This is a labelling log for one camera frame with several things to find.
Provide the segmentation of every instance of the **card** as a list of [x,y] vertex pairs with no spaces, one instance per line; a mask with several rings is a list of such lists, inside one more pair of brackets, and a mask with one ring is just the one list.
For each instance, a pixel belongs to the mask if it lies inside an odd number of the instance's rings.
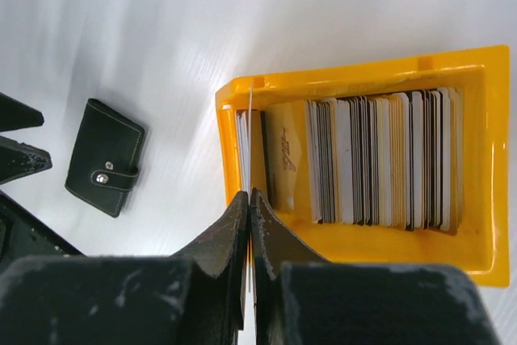
[[307,147],[317,142],[307,140],[311,128],[305,125],[305,104],[304,100],[273,104],[265,110],[264,119],[271,206],[311,220],[317,216],[313,214],[316,198],[309,178],[314,176],[309,173],[314,160],[309,160]]
[[438,143],[437,147],[437,154],[438,154],[438,161],[437,161],[437,171],[438,171],[438,182],[439,186],[437,187],[437,196],[438,196],[438,214],[437,217],[439,218],[437,227],[440,228],[443,224],[443,96],[438,91],[433,92],[437,93],[436,98],[438,101],[438,117],[436,119],[436,128],[437,128],[437,134],[436,134],[436,141]]
[[423,92],[411,92],[414,228],[423,227]]
[[404,191],[403,195],[403,223],[408,230],[413,230],[414,225],[414,217],[413,217],[413,202],[412,202],[412,154],[411,154],[411,138],[412,134],[410,132],[410,101],[405,93],[396,93],[395,94],[399,99],[399,103],[401,104],[401,151],[403,157],[403,163],[401,164],[402,174],[404,177]]
[[248,137],[248,112],[238,112],[236,115],[237,120],[237,139],[238,139],[238,151],[239,151],[239,167],[241,171],[241,188],[243,191],[250,193],[249,182],[250,177],[248,176],[250,159],[249,159],[249,137]]
[[364,142],[363,142],[363,131],[364,131],[364,122],[363,122],[363,109],[361,105],[361,99],[355,98],[355,114],[357,115],[357,133],[355,134],[355,142],[357,144],[357,165],[359,167],[358,171],[358,197],[359,197],[359,217],[357,224],[364,225],[366,209],[364,207],[364,183],[366,181],[366,177],[364,176]]
[[311,211],[312,216],[311,219],[313,222],[318,222],[320,218],[320,208],[319,208],[319,188],[317,187],[317,177],[315,171],[316,165],[316,151],[315,151],[315,136],[313,130],[313,121],[312,121],[312,107],[310,101],[305,101],[304,109],[305,109],[305,133],[307,136],[307,159],[309,164],[309,182],[310,182],[310,201],[311,201]]
[[429,92],[429,227],[436,227],[436,97]]
[[382,207],[384,209],[386,226],[393,225],[393,191],[392,191],[392,158],[391,158],[391,146],[390,146],[390,108],[389,101],[385,98],[380,99],[382,106],[382,131],[381,139],[383,155],[383,170],[380,173],[382,180],[383,190],[381,192]]
[[359,99],[353,98],[349,100],[351,105],[351,122],[352,122],[352,170],[354,175],[354,224],[363,224],[363,192],[362,192],[362,161],[360,146],[360,118],[359,118]]
[[329,196],[328,196],[328,182],[329,182],[329,171],[328,164],[326,161],[326,142],[324,135],[324,115],[323,106],[320,103],[316,103],[317,111],[317,141],[319,144],[319,161],[320,161],[320,174],[322,177],[321,181],[321,198],[322,198],[322,222],[328,222],[328,208],[329,208]]
[[376,202],[377,202],[377,224],[376,225],[385,225],[385,207],[384,207],[384,181],[383,181],[383,171],[384,171],[384,150],[383,150],[383,115],[382,115],[382,100],[381,98],[375,97],[372,98],[373,103],[375,104],[375,126],[376,126]]
[[442,209],[443,221],[440,229],[451,228],[451,101],[446,88],[438,88],[442,95]]
[[409,217],[409,223],[406,226],[406,230],[412,231],[415,228],[415,202],[414,202],[414,186],[415,186],[415,176],[414,176],[414,121],[413,121],[413,102],[412,102],[412,95],[410,93],[405,93],[406,98],[408,99],[408,127],[409,127],[409,138],[407,141],[409,142],[409,156],[410,156],[410,163],[409,165],[406,165],[406,173],[409,170],[408,179],[406,180],[406,188],[408,188],[408,194],[409,194],[409,210],[408,210],[408,217]]
[[379,225],[379,139],[378,139],[378,120],[377,120],[377,102],[376,100],[368,100],[370,112],[370,165],[371,172],[371,188],[372,188],[372,224]]
[[248,134],[249,142],[248,145],[251,145],[250,150],[250,181],[251,186],[250,189],[256,187],[259,189],[263,195],[268,199],[267,194],[267,177],[266,177],[266,159],[265,159],[265,150],[264,150],[264,138],[263,133],[265,132],[265,127],[263,123],[263,114],[261,111],[253,110],[251,111],[251,128],[250,133]]
[[327,169],[328,169],[328,196],[329,196],[329,208],[328,208],[328,222],[335,223],[336,222],[336,194],[335,188],[337,187],[335,175],[334,175],[334,151],[333,151],[333,141],[332,141],[332,114],[330,110],[330,103],[322,102],[322,106],[324,107],[324,121],[325,121],[325,129],[324,136],[326,142],[326,161],[327,161]]
[[438,91],[431,92],[432,108],[432,137],[431,137],[431,154],[432,154],[432,178],[433,184],[431,188],[431,205],[432,205],[432,222],[430,226],[439,227],[440,224],[440,208],[441,208],[441,139],[440,139],[440,118],[441,105],[440,94]]
[[423,99],[423,179],[422,179],[422,221],[423,228],[426,229],[429,223],[429,91],[422,92]]
[[360,106],[362,109],[363,130],[361,141],[363,145],[363,196],[364,196],[364,224],[372,225],[372,165],[370,163],[370,113],[368,101],[361,96]]
[[389,101],[389,145],[391,151],[392,162],[392,201],[393,201],[393,223],[392,226],[400,227],[402,224],[401,215],[401,150],[400,150],[400,132],[401,132],[401,109],[399,106],[399,98],[397,96],[387,96]]
[[326,222],[333,222],[334,213],[334,188],[333,188],[333,171],[332,171],[332,149],[330,148],[330,109],[328,104],[321,103],[322,107],[322,135],[325,145],[324,161],[326,173]]
[[338,100],[338,171],[341,222],[354,223],[350,102]]
[[311,102],[311,111],[312,111],[312,122],[313,122],[313,139],[314,139],[314,163],[315,163],[315,173],[316,173],[316,184],[317,184],[317,202],[318,202],[318,217],[317,222],[322,222],[323,220],[323,182],[322,182],[322,161],[320,154],[320,139],[319,139],[319,123],[318,123],[318,112],[317,112],[317,103]]
[[331,142],[331,153],[332,153],[332,169],[334,178],[334,222],[341,222],[341,188],[339,182],[339,170],[338,170],[338,100],[327,99],[326,103],[329,104],[330,109],[330,142]]
[[398,139],[397,139],[397,150],[399,157],[399,206],[401,210],[401,215],[399,217],[399,228],[405,229],[407,226],[407,201],[406,201],[406,165],[407,159],[406,155],[406,121],[405,121],[405,112],[404,112],[404,103],[402,102],[401,96],[397,96],[397,109],[398,109],[398,118],[397,118],[397,130],[398,130]]

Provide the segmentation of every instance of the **yellow plastic bin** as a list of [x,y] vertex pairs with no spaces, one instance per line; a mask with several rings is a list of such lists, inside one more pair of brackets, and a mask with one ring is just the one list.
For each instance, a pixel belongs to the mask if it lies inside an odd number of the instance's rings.
[[402,90],[461,90],[464,96],[464,198],[455,236],[429,230],[317,225],[295,213],[277,216],[320,255],[339,263],[446,263],[482,285],[509,284],[508,121],[510,52],[475,48],[398,60],[236,78],[216,93],[226,200],[242,188],[236,112],[297,99]]

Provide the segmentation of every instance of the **white surface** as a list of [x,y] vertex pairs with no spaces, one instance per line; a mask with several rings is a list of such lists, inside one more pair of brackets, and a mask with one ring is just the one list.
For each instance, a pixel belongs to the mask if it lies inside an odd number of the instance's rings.
[[[517,45],[515,0],[0,0],[0,18],[1,91],[46,119],[10,136],[54,162],[2,189],[89,255],[169,255],[223,212],[214,93],[231,78]],[[150,128],[143,176],[116,220],[63,188],[89,97]],[[511,147],[510,177],[515,157]],[[510,196],[512,237],[516,205]],[[482,290],[506,344],[516,273],[512,264],[511,288]]]

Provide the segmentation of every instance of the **metal pin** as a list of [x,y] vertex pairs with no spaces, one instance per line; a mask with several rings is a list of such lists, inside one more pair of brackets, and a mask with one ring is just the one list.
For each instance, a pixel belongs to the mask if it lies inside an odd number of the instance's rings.
[[95,180],[98,182],[98,183],[101,183],[101,184],[105,184],[107,183],[107,181],[109,181],[110,179],[108,178],[107,175],[105,174],[99,174],[95,177]]

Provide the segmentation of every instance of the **leather wallet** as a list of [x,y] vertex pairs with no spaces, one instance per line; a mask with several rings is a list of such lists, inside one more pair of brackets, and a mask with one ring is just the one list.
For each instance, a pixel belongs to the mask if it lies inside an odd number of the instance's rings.
[[118,217],[138,178],[145,130],[108,105],[89,99],[65,187],[81,200]]

